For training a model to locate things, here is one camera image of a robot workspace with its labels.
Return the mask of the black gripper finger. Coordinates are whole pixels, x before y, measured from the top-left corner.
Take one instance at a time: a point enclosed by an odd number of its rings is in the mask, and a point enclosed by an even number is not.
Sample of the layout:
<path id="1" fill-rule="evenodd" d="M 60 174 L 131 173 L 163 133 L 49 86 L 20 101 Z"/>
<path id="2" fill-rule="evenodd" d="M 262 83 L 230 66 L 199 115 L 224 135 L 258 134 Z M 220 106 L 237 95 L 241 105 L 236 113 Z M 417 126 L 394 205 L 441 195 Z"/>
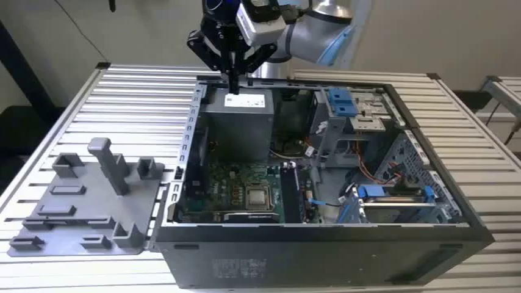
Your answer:
<path id="1" fill-rule="evenodd" d="M 240 76 L 246 73 L 253 73 L 261 64 L 268 61 L 269 57 L 276 52 L 276 44 L 269 43 L 261 45 L 258 49 L 253 52 L 253 54 L 248 57 L 246 50 L 242 49 L 236 52 L 233 57 L 233 93 L 240 93 L 238 79 Z"/>
<path id="2" fill-rule="evenodd" d="M 229 93 L 234 94 L 234 75 L 229 54 L 224 51 L 225 56 L 219 55 L 208 46 L 203 31 L 191 31 L 187 39 L 187 46 L 197 55 L 207 67 L 212 71 L 220 71 L 226 76 Z"/>

